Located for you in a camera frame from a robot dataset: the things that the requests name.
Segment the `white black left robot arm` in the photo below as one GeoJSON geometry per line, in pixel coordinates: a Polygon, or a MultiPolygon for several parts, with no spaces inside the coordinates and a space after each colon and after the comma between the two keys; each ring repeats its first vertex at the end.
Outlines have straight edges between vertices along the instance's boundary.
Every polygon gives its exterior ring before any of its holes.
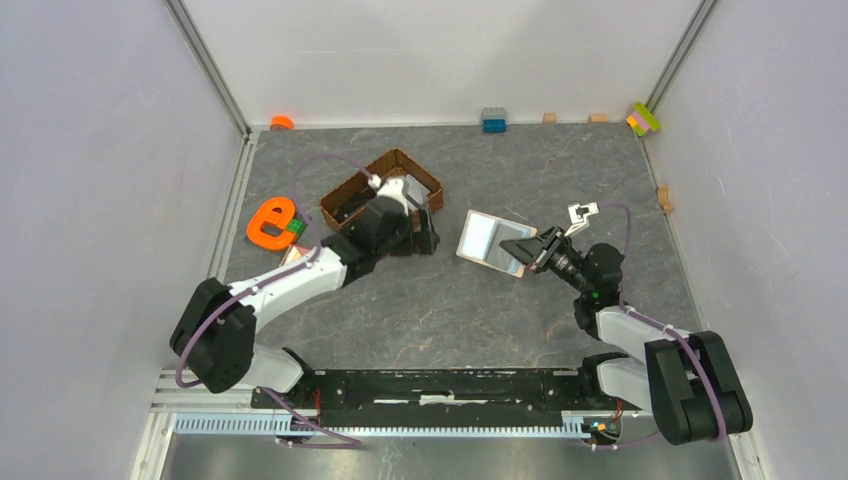
{"type": "Polygon", "coordinates": [[[257,344],[257,333],[289,310],[372,273],[385,257],[432,254],[438,243],[428,206],[411,210],[377,196],[297,261],[229,285],[216,278],[201,282],[170,338],[179,357],[177,385],[217,394],[249,384],[275,391],[290,407],[306,405],[314,394],[306,364],[286,348],[257,344]]]}

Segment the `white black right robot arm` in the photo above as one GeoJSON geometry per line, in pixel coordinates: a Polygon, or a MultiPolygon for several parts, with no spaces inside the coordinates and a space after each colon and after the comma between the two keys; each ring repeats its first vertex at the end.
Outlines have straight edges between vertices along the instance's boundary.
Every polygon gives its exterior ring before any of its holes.
{"type": "Polygon", "coordinates": [[[585,405],[602,408],[616,397],[637,406],[672,445],[752,428],[753,411],[722,337],[660,324],[624,302],[625,257],[617,248],[597,243],[581,253],[558,226],[499,246],[531,272],[551,272],[574,288],[578,327],[617,347],[584,359],[577,392],[585,405]]]}

